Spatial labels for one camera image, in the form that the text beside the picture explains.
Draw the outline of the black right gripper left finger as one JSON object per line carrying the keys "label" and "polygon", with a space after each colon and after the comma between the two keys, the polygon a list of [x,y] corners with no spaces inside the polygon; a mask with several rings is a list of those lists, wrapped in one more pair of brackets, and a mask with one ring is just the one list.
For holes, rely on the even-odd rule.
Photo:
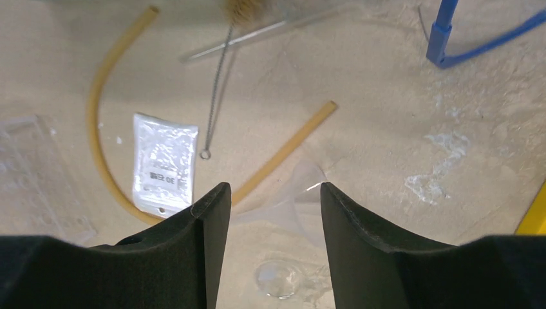
{"label": "black right gripper left finger", "polygon": [[2,308],[215,308],[231,215],[220,183],[115,245],[1,237]]}

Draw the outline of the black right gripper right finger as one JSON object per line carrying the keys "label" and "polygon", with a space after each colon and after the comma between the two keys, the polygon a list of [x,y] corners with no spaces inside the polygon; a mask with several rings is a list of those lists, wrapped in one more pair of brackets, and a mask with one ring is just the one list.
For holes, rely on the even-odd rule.
{"label": "black right gripper right finger", "polygon": [[454,246],[410,232],[321,185],[337,308],[544,308],[545,238],[491,235]]}

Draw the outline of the clear plastic funnel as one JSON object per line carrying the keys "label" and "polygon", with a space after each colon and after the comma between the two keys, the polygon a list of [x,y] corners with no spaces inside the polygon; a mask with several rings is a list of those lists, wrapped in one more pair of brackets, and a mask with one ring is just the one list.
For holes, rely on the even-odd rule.
{"label": "clear plastic funnel", "polygon": [[263,206],[237,214],[231,222],[267,221],[324,248],[320,187],[325,181],[326,176],[317,164],[302,160],[288,181]]}

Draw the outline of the blue rubber band loop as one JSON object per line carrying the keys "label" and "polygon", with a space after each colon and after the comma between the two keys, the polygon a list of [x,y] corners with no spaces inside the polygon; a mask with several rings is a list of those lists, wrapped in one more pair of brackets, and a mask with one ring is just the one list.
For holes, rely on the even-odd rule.
{"label": "blue rubber band loop", "polygon": [[545,24],[545,1],[423,1],[426,58],[448,69]]}

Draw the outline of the wire test tube brush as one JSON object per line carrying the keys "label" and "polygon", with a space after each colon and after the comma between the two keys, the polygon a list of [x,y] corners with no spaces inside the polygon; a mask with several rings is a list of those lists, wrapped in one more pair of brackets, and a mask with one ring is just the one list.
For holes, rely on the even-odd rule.
{"label": "wire test tube brush", "polygon": [[229,27],[226,38],[223,42],[223,46],[221,47],[221,55],[218,61],[218,65],[216,67],[216,73],[213,80],[205,143],[203,149],[199,154],[202,160],[209,160],[212,157],[210,148],[214,134],[214,123],[218,111],[218,92],[225,57],[227,54],[227,50],[231,45],[231,40],[235,32],[235,28],[237,26],[248,26],[253,23],[258,18],[261,7],[261,1],[254,0],[233,0],[225,2],[225,9],[227,11],[227,21],[229,22]]}

